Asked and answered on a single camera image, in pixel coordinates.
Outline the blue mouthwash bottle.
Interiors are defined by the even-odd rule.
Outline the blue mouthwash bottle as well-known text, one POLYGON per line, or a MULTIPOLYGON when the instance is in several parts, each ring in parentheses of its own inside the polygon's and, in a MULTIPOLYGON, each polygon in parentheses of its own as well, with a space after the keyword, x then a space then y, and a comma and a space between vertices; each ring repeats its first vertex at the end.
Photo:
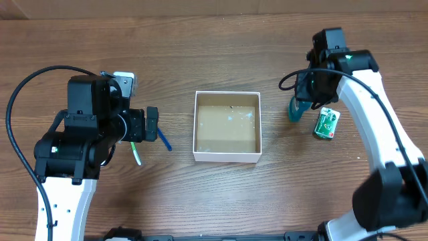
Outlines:
POLYGON ((298 122, 303 113, 311 107, 311 102, 299 101, 293 96, 290 100, 288 107, 288 117, 289 120, 293 123, 298 122))

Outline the green soap packet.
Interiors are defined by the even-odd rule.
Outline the green soap packet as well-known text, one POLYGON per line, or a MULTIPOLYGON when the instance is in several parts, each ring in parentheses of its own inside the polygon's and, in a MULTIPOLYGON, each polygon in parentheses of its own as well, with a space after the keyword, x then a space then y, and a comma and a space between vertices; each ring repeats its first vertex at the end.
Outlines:
POLYGON ((332 139, 340 118, 340 112, 322 107, 314 128, 314 134, 321 139, 332 139))

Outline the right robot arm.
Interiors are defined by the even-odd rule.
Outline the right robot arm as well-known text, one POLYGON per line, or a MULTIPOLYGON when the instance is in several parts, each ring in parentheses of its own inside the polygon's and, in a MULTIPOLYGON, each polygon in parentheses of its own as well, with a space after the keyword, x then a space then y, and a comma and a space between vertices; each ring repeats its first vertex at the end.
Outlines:
POLYGON ((352 51, 341 28, 312 38, 309 66, 296 78, 289 118, 342 101, 368 155, 369 177, 352 196, 352 209, 320 224, 316 240, 375 240, 396 228, 427 221, 427 161, 399 122, 367 50, 352 51))

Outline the blue disposable razor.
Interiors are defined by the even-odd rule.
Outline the blue disposable razor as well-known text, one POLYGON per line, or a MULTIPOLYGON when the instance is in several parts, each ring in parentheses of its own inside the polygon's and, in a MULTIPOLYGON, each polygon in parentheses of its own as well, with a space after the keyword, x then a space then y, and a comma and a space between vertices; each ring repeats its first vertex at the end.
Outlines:
POLYGON ((160 128, 157 129, 157 133, 158 133, 158 137, 162 140, 162 142, 165 144, 165 147, 167 148, 168 151, 172 151, 173 148, 171 146, 171 144, 169 143, 168 139, 165 137, 165 135, 163 134, 163 132, 161 131, 160 128))

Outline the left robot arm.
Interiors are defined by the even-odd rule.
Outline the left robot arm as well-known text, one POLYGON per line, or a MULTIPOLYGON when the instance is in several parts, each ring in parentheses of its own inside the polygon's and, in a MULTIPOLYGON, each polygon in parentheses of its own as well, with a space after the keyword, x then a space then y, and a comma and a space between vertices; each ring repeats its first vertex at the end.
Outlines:
POLYGON ((35 173, 49 202, 38 199, 36 240, 47 240, 52 212, 54 240, 83 240, 90 202, 103 162, 118 142, 157 139, 158 109, 131 109, 137 77, 131 72, 73 76, 68 107, 36 143, 35 173))

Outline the green white toothbrush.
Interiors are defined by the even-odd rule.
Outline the green white toothbrush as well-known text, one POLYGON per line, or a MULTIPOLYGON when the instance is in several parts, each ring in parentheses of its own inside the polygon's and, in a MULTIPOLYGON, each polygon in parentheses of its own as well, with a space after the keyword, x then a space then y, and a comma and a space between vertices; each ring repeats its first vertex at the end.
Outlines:
POLYGON ((141 165, 142 165, 142 162, 141 162, 141 160, 140 160, 140 155, 138 154, 138 151, 137 151, 137 149, 136 149, 136 146, 135 146, 134 142, 131 142, 130 144, 131 144, 131 148, 132 148, 132 153, 133 153, 133 155, 134 155, 134 159, 135 159, 135 161, 136 161, 137 165, 138 165, 138 166, 141 166, 141 165))

